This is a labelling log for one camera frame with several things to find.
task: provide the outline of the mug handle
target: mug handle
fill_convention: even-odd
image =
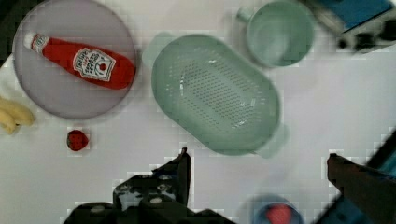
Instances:
[[[236,18],[244,23],[248,23],[254,15],[254,9],[252,7],[241,7],[236,14]]]

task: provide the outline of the red object in cup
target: red object in cup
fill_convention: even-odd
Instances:
[[[23,45],[57,63],[70,74],[112,90],[134,81],[135,67],[126,57],[108,49],[28,33]]]
[[[271,205],[265,215],[271,224],[290,224],[291,208],[283,203]]]

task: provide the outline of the blue object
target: blue object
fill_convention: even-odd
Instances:
[[[345,29],[352,29],[391,8],[389,0],[318,0],[330,9],[344,23]]]

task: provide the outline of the green mug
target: green mug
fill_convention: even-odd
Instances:
[[[313,19],[299,3],[275,1],[256,13],[253,8],[241,7],[237,19],[247,23],[248,50],[263,65],[292,65],[312,47]]]

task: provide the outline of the ketchup label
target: ketchup label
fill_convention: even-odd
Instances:
[[[82,77],[110,81],[116,60],[99,49],[81,49],[76,53],[73,67]]]
[[[49,43],[50,38],[46,35],[36,35],[32,42],[32,50],[43,54],[43,48]]]

